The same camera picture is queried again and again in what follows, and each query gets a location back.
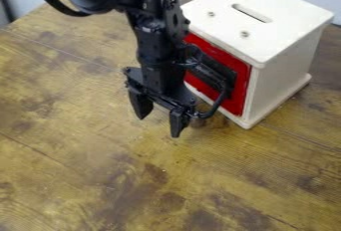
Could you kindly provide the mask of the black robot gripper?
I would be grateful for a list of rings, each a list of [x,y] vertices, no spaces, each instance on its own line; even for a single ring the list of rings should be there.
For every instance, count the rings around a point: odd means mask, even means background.
[[[160,105],[169,111],[169,135],[177,138],[193,113],[192,94],[183,83],[184,64],[183,38],[187,29],[168,30],[156,26],[135,26],[139,67],[127,67],[129,101],[139,119],[144,119]]]

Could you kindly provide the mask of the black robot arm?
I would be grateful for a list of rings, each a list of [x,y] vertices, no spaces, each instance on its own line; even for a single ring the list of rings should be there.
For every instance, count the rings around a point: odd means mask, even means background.
[[[129,101],[137,118],[160,105],[169,111],[169,135],[177,137],[193,114],[193,99],[184,73],[195,46],[184,41],[189,21],[179,0],[44,0],[58,12],[88,17],[113,10],[125,14],[137,41],[139,66],[124,75]]]

